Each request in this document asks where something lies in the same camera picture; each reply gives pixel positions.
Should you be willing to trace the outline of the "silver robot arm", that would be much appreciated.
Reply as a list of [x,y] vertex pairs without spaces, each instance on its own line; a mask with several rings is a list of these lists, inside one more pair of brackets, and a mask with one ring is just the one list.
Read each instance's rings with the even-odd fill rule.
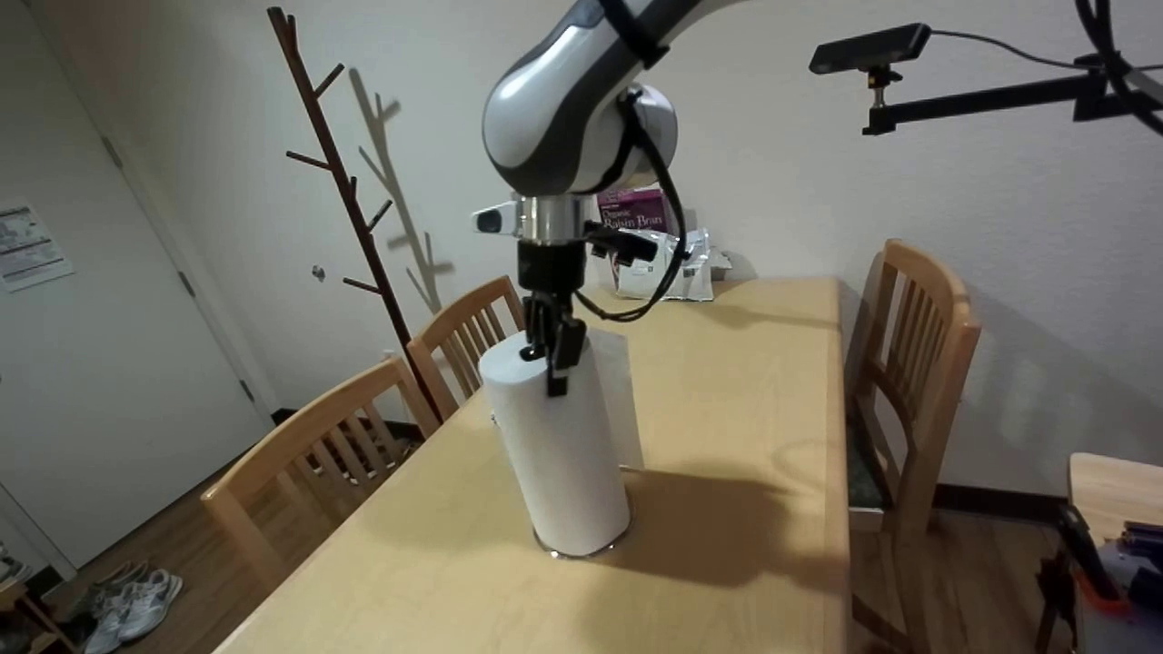
[[491,86],[479,138],[515,194],[515,262],[528,360],[544,365],[544,394],[564,395],[586,348],[571,298],[586,282],[586,205],[649,176],[678,212],[668,176],[676,114],[640,85],[668,45],[735,0],[575,0],[567,14]]

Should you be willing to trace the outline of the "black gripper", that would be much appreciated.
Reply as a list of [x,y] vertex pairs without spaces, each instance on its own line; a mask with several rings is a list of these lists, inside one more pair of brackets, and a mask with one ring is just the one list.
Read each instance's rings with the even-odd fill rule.
[[[564,395],[567,375],[579,366],[586,348],[586,322],[567,318],[571,293],[586,282],[586,243],[518,243],[515,262],[528,306],[524,360],[541,360],[548,352],[544,394]],[[551,322],[551,348],[544,347],[544,312],[567,318]]]

